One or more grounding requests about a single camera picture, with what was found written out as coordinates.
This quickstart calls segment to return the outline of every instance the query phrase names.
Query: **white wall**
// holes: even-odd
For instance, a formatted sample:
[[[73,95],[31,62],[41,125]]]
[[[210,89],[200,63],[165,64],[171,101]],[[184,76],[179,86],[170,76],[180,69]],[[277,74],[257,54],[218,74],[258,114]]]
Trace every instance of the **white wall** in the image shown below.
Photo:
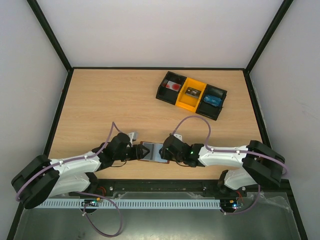
[[[282,0],[38,0],[72,66],[245,68]]]
[[[2,240],[18,206],[11,180],[43,153],[67,71],[27,1],[0,2]]]
[[[295,0],[251,78],[272,147],[286,158],[308,237],[319,239],[320,1]]]

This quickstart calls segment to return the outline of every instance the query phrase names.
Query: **wooden table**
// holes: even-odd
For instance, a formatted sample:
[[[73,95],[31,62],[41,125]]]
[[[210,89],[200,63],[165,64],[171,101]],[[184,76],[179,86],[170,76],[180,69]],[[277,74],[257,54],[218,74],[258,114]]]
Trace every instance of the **wooden table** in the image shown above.
[[[50,158],[67,158],[98,147],[106,140],[112,121],[124,133],[138,132],[137,142],[163,143],[183,118],[193,113],[156,99],[166,70],[75,69],[67,92]],[[261,141],[243,72],[240,70],[173,70],[172,72],[227,90],[217,121],[207,118],[209,145],[231,147]],[[178,134],[188,144],[203,143],[207,125],[191,118]],[[100,179],[218,179],[226,166],[182,167],[129,161],[96,173]]]

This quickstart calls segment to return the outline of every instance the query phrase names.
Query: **purple cable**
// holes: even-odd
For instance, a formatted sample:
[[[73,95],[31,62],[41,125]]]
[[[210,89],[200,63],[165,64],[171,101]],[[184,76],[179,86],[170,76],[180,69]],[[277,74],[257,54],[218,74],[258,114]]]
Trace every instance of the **purple cable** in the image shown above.
[[[189,118],[197,118],[197,119],[201,119],[203,120],[207,126],[208,126],[208,135],[206,136],[206,139],[204,141],[204,146],[205,148],[210,151],[210,152],[216,152],[216,153],[226,153],[226,154],[235,154],[237,153],[236,150],[223,150],[223,149],[211,149],[209,146],[208,146],[208,141],[209,141],[209,138],[210,138],[210,135],[211,135],[211,127],[210,127],[210,124],[209,122],[202,116],[196,116],[196,115],[192,115],[192,116],[187,116],[185,117],[184,119],[181,120],[181,122],[176,126],[176,128],[173,130],[172,132],[172,135],[176,133],[176,131],[178,130],[178,128],[180,127],[180,125],[187,119]],[[255,156],[258,156],[258,157],[261,157],[261,158],[264,158],[264,159],[268,159],[272,162],[275,162],[276,164],[279,164],[281,167],[283,167],[285,169],[285,172],[282,174],[283,176],[287,175],[289,170],[287,168],[286,165],[284,165],[281,161],[273,158],[273,157],[270,157],[270,156],[267,156],[267,155],[264,155],[264,154],[261,154],[261,153],[258,153],[258,152],[254,152],[254,151],[246,151],[246,150],[240,150],[239,151],[240,154],[251,154],[251,155],[255,155]]]
[[[257,192],[257,196],[256,199],[254,200],[254,202],[252,203],[252,205],[250,207],[248,207],[247,209],[243,210],[243,211],[239,211],[239,212],[225,212],[222,208],[221,208],[221,212],[223,212],[226,215],[237,215],[237,214],[244,214],[248,211],[250,211],[258,202],[259,196],[260,196],[260,185],[258,185],[258,192]]]
[[[83,214],[84,216],[86,217],[86,219],[88,219],[90,225],[93,227],[93,229],[100,235],[104,236],[104,237],[107,237],[107,238],[113,238],[113,237],[116,237],[118,236],[120,233],[121,233],[121,230],[122,230],[122,226],[123,226],[123,223],[124,223],[124,218],[120,212],[120,209],[118,208],[118,206],[115,204],[114,201],[112,201],[111,199],[109,199],[108,197],[106,196],[101,196],[101,195],[98,195],[98,194],[93,194],[93,193],[87,193],[87,192],[81,192],[81,191],[76,191],[76,193],[78,194],[83,194],[83,195],[87,195],[87,196],[93,196],[93,197],[97,197],[97,198],[102,198],[102,199],[105,199],[107,201],[109,201],[115,208],[116,210],[118,211],[119,213],[119,216],[120,216],[120,227],[119,227],[119,230],[115,233],[115,234],[106,234],[102,231],[100,231],[94,224],[93,222],[90,220],[90,218],[88,217],[88,214],[86,213],[86,207],[89,205],[89,203],[87,203],[86,205],[84,205],[83,207]]]
[[[105,143],[103,144],[103,146],[102,146],[102,147],[99,149],[99,151],[97,151],[95,154],[93,154],[93,155],[91,155],[91,156],[87,156],[87,159],[92,159],[92,158],[96,157],[99,153],[101,153],[101,152],[106,148],[106,146],[107,146],[107,144],[108,144],[108,141],[109,141],[109,139],[110,139],[110,137],[111,137],[111,134],[112,134],[112,131],[113,131],[114,127],[115,127],[115,129],[117,129],[118,132],[122,133],[122,132],[119,130],[119,128],[116,126],[115,122],[113,121],[113,122],[112,122],[112,125],[111,125],[111,129],[110,129],[109,135],[108,135],[108,137],[106,138],[106,141],[105,141]],[[83,159],[85,159],[84,156],[72,157],[72,158],[70,158],[70,159],[68,159],[68,160],[65,160],[63,163],[66,164],[66,163],[69,163],[69,162],[72,162],[72,161],[83,160]],[[20,197],[21,193],[25,190],[25,188],[26,188],[33,180],[35,180],[35,179],[36,179],[38,176],[40,176],[41,174],[45,173],[47,170],[49,170],[49,169],[51,169],[51,168],[53,168],[53,167],[55,167],[55,166],[58,166],[58,165],[60,165],[59,162],[54,163],[54,164],[52,164],[52,165],[49,165],[49,166],[43,168],[42,170],[38,171],[35,175],[33,175],[28,181],[26,181],[26,183],[25,183],[25,184],[19,189],[19,191],[16,193],[16,195],[15,195],[15,200],[16,200],[17,202],[20,201],[20,198],[19,198],[19,197]]]

